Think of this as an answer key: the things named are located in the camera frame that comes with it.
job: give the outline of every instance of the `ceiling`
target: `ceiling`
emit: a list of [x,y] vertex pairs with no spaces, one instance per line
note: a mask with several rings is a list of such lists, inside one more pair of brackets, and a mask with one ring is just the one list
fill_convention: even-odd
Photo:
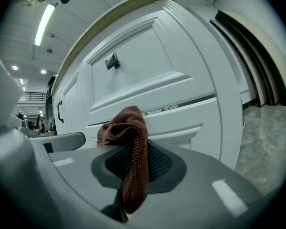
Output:
[[[15,4],[6,12],[0,24],[0,57],[15,78],[27,79],[28,84],[47,84],[69,49],[95,19],[122,0],[59,0],[35,2],[32,6]],[[57,3],[40,46],[34,45],[38,25],[46,6]]]

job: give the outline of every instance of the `tile floor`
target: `tile floor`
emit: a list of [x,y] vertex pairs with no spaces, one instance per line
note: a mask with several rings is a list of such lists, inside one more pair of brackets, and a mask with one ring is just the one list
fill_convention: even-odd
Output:
[[286,106],[253,105],[244,122],[236,171],[265,195],[286,177]]

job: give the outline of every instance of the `ceiling light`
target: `ceiling light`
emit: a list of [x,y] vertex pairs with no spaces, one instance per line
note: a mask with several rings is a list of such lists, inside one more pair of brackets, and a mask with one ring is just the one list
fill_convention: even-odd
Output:
[[46,29],[46,26],[49,22],[49,19],[52,15],[54,9],[55,9],[55,6],[52,4],[49,4],[43,13],[43,16],[41,18],[41,21],[40,21],[40,24],[39,24],[39,27],[38,27],[38,30],[36,33],[36,38],[35,38],[35,43],[34,43],[36,46],[40,46],[40,44],[41,44],[41,40],[42,40],[44,30]]

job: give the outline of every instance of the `brown cloth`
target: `brown cloth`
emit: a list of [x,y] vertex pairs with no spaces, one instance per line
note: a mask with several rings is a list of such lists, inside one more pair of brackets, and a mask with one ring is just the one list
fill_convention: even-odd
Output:
[[122,182],[123,207],[134,213],[143,203],[148,183],[147,128],[137,106],[122,109],[115,118],[104,124],[97,133],[98,146],[121,145],[133,141],[132,167]]

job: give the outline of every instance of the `black mesh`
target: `black mesh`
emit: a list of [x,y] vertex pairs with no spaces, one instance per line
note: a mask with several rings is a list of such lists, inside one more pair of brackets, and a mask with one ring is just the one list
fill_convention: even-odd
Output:
[[[120,152],[106,159],[105,166],[110,172],[123,180],[130,171],[132,154],[133,145],[128,145]],[[172,160],[150,144],[147,144],[147,154],[150,182],[165,175],[171,169]]]

